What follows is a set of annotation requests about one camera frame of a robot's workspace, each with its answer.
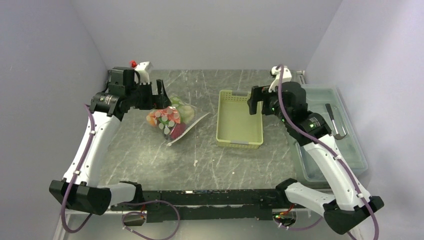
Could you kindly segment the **green perforated plastic basket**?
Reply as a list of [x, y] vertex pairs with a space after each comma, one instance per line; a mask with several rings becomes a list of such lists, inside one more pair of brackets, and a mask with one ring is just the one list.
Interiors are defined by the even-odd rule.
[[220, 147], [258, 149], [264, 142], [261, 105], [251, 115], [248, 91], [221, 90], [218, 98], [216, 141]]

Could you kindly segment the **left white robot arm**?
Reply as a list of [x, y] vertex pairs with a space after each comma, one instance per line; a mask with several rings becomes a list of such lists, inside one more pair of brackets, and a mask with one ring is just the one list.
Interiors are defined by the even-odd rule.
[[142, 186], [131, 181], [100, 186], [100, 171], [107, 149], [131, 109], [162, 110], [171, 105], [164, 82], [156, 81], [153, 93], [149, 78], [151, 63], [114, 67], [109, 71], [107, 90], [96, 93], [87, 106], [88, 122], [72, 164], [61, 180], [53, 180], [49, 192], [62, 210], [103, 215], [114, 205], [124, 203], [137, 210], [144, 203]]

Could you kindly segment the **clear polka dot zip bag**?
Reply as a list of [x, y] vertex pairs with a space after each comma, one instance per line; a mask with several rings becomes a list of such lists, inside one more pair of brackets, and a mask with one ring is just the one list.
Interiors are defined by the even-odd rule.
[[169, 107], [151, 110], [145, 118], [147, 123], [162, 134], [168, 146], [179, 141], [209, 115], [208, 112], [185, 102], [177, 95], [172, 95], [170, 101]]

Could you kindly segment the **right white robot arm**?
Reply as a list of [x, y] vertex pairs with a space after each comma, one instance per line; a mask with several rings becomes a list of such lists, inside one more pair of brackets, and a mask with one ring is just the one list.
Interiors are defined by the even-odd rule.
[[340, 152], [326, 120], [308, 109], [307, 93], [297, 82], [278, 86], [253, 86], [247, 101], [250, 115], [261, 113], [278, 117], [294, 138], [313, 158], [323, 173], [332, 194], [309, 188], [289, 178], [276, 186], [275, 200], [282, 207], [301, 205], [319, 214], [337, 234], [350, 231], [367, 218], [374, 225], [374, 239], [380, 236], [375, 213], [384, 206], [380, 196], [372, 196], [360, 183]]

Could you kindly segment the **orange peach toy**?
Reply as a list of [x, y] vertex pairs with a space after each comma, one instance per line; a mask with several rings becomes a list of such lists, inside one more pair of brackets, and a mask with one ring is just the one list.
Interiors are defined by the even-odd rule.
[[162, 117], [162, 113], [160, 110], [151, 111], [146, 116], [146, 121], [153, 127], [157, 126], [160, 123], [160, 119]]

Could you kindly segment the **dark red sweet potato toy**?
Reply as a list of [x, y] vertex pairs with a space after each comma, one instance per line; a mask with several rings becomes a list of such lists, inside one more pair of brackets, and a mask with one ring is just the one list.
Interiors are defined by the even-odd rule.
[[176, 123], [169, 133], [169, 138], [172, 141], [177, 139], [179, 136], [181, 136], [185, 132], [186, 128], [187, 127], [184, 122]]

